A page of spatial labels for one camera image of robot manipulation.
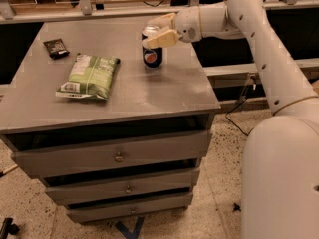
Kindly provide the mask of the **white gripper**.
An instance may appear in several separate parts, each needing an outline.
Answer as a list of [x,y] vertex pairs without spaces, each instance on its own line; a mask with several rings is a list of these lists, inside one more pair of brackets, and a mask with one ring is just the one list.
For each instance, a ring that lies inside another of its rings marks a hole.
[[142,40],[146,49],[167,48],[174,46],[178,40],[186,43],[201,40],[200,17],[198,7],[188,7],[177,14],[168,13],[148,20],[148,25],[170,29],[159,31]]

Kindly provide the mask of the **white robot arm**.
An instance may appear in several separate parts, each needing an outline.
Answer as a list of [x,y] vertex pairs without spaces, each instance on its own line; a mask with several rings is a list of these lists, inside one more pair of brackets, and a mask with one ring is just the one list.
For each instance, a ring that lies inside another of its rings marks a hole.
[[263,0],[193,6],[150,21],[146,48],[247,40],[272,113],[242,161],[241,239],[319,239],[319,96],[271,27]]

